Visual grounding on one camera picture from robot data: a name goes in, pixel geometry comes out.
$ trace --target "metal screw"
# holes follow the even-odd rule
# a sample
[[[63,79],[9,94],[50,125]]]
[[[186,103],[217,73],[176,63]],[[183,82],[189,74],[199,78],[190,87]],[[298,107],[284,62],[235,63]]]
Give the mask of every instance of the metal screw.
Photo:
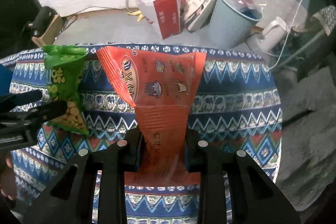
[[[239,157],[245,157],[245,156],[246,156],[246,152],[245,152],[244,150],[238,150],[238,151],[237,151],[237,155],[238,155]]]
[[[120,140],[120,141],[117,142],[117,145],[118,146],[125,146],[125,145],[127,145],[127,140]]]
[[[207,141],[199,141],[198,142],[198,146],[200,146],[200,147],[207,147],[208,146],[208,142]]]
[[[86,148],[83,148],[83,149],[78,151],[78,154],[80,156],[85,156],[87,153],[89,153],[89,150],[87,150]]]

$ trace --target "light blue trash bin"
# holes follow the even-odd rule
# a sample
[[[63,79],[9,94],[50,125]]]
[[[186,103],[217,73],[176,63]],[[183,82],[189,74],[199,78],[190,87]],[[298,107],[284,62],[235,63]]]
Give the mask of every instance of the light blue trash bin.
[[[254,10],[256,19],[243,15],[225,0],[217,0],[209,23],[209,37],[215,47],[229,50],[237,46],[249,29],[263,17]]]

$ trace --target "orange snack package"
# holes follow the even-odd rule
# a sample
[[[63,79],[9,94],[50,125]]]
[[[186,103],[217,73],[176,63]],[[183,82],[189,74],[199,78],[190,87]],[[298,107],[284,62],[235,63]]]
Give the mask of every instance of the orange snack package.
[[[107,46],[97,51],[115,92],[134,107],[146,149],[140,171],[125,173],[125,184],[176,186],[199,183],[187,173],[183,149],[205,53],[170,55]]]

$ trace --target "patterned tablecloth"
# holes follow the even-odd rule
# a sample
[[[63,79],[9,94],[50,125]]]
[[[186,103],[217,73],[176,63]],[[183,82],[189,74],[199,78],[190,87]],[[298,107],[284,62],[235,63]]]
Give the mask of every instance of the patterned tablecloth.
[[[87,47],[83,80],[79,87],[85,107],[90,135],[56,130],[43,126],[37,133],[36,146],[13,151],[18,198],[32,202],[45,185],[64,167],[72,155],[86,148],[97,151],[122,139],[135,127],[134,110],[113,91],[95,54],[103,45]],[[204,140],[227,152],[244,149],[276,180],[281,154],[280,99],[269,68],[260,57],[212,48],[163,45],[120,44],[170,54],[206,52],[207,60],[188,125]],[[16,64],[10,92],[34,89],[48,99],[43,52],[23,51],[0,60],[4,65]],[[27,110],[36,104],[18,107]],[[97,221],[100,175],[97,177],[93,220]],[[125,186],[129,224],[186,224],[197,219],[199,186],[133,187]],[[228,219],[231,217],[230,195],[227,197]]]

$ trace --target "yellow chinese character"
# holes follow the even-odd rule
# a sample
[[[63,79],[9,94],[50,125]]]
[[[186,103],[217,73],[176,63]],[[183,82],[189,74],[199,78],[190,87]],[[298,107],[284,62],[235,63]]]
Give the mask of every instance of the yellow chinese character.
[[[58,70],[53,70],[51,72],[51,77],[53,78],[54,83],[65,83],[65,78],[63,77],[63,70],[58,68]]]

